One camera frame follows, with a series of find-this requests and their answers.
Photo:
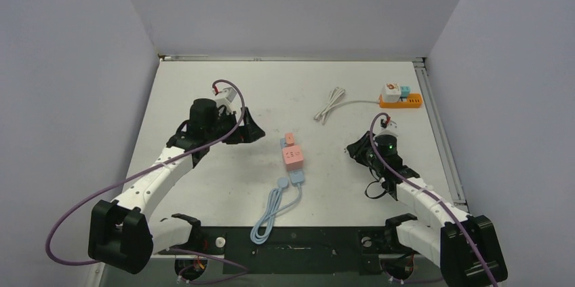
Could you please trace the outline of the small pink plug adapter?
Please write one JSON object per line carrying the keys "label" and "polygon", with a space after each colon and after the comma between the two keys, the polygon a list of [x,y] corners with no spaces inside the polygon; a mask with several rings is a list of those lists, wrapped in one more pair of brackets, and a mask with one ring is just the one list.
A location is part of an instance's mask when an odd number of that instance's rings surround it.
{"label": "small pink plug adapter", "polygon": [[291,146],[295,145],[295,138],[291,132],[286,133],[284,136],[284,139],[285,139],[285,145],[287,147],[291,147]]}

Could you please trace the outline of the pink blue power strip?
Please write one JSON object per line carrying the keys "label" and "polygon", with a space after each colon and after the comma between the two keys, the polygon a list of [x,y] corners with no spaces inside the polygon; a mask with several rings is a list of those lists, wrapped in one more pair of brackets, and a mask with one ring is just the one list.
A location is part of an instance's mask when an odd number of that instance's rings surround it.
{"label": "pink blue power strip", "polygon": [[304,176],[304,155],[300,145],[280,139],[281,155],[287,175],[292,185],[302,185]]}

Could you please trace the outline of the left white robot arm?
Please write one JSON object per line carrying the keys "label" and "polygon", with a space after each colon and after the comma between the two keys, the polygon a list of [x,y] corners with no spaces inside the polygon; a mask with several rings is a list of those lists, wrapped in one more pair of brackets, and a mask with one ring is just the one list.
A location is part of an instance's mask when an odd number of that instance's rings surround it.
{"label": "left white robot arm", "polygon": [[100,200],[92,208],[89,257],[135,274],[153,254],[174,246],[185,253],[205,250],[207,241],[199,219],[176,213],[152,221],[152,213],[214,143],[238,145],[264,136],[248,109],[238,115],[223,99],[194,100],[189,118],[168,139],[153,169],[113,200]]}

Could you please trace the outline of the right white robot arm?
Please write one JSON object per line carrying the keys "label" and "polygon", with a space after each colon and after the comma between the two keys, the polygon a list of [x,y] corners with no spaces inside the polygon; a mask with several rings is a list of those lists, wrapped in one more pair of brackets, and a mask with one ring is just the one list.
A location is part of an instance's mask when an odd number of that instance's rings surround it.
{"label": "right white robot arm", "polygon": [[409,212],[388,218],[384,245],[393,252],[412,250],[440,269],[448,286],[489,286],[509,272],[493,222],[447,202],[415,170],[404,164],[393,134],[367,131],[346,152],[375,176],[383,194]]}

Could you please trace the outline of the teal plug adapter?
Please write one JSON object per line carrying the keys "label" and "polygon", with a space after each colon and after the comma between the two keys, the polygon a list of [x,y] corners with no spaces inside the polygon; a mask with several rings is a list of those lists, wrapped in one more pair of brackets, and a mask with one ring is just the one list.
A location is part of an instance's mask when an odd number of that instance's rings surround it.
{"label": "teal plug adapter", "polygon": [[407,85],[401,85],[399,88],[400,88],[400,93],[401,93],[401,94],[400,94],[400,98],[401,98],[401,99],[406,99],[406,98],[409,96],[410,92],[411,92],[410,87],[407,86]]}

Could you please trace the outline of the white cube adapter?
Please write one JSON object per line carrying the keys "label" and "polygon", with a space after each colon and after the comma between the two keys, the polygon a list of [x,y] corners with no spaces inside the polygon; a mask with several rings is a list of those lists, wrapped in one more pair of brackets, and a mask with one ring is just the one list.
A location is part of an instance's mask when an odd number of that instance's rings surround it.
{"label": "white cube adapter", "polygon": [[401,88],[397,83],[386,83],[381,91],[380,101],[396,103],[401,98]]}

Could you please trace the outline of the orange power strip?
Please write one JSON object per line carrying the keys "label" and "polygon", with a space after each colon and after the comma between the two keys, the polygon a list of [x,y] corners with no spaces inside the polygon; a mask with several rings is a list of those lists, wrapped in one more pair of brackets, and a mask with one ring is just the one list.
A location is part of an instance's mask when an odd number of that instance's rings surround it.
{"label": "orange power strip", "polygon": [[397,102],[385,102],[382,96],[379,96],[378,104],[382,109],[418,109],[423,104],[423,98],[420,94],[410,93]]}

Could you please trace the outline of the aluminium frame rail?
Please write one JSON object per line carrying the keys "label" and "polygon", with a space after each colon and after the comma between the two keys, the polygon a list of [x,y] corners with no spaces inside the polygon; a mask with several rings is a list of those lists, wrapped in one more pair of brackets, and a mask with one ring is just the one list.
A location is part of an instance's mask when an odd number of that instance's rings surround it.
{"label": "aluminium frame rail", "polygon": [[439,156],[445,172],[446,181],[449,187],[452,203],[459,209],[469,212],[467,198],[456,168],[455,159],[448,141],[448,137],[441,120],[439,109],[433,92],[429,74],[425,64],[426,58],[416,58],[413,61],[415,74],[417,76],[424,105],[431,123],[435,142],[439,151]]}

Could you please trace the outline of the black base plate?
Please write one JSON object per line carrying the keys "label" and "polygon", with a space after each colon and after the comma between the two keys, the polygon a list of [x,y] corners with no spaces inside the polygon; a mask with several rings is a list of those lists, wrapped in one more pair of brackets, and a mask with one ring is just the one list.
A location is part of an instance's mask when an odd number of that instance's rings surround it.
{"label": "black base plate", "polygon": [[383,227],[275,227],[265,243],[250,240],[249,227],[202,227],[183,246],[223,256],[251,274],[359,275],[414,272],[414,251],[390,244]]}

